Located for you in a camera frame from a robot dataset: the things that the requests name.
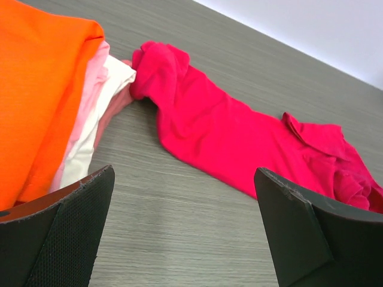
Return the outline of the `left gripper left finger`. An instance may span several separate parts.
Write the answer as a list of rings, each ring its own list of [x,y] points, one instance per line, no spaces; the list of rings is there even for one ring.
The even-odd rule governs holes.
[[[108,165],[1,211],[1,286],[88,286],[114,182]]]

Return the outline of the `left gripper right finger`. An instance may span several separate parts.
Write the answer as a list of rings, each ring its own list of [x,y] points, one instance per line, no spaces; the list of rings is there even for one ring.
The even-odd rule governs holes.
[[[279,286],[382,286],[382,214],[263,167],[254,185]]]

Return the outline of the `magenta red t shirt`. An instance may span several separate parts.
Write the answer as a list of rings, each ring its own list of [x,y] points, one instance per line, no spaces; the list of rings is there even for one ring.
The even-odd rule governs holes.
[[[382,188],[339,125],[254,111],[169,44],[144,43],[132,67],[130,94],[156,104],[159,141],[177,159],[251,197],[254,174],[265,167],[323,196],[382,212]]]

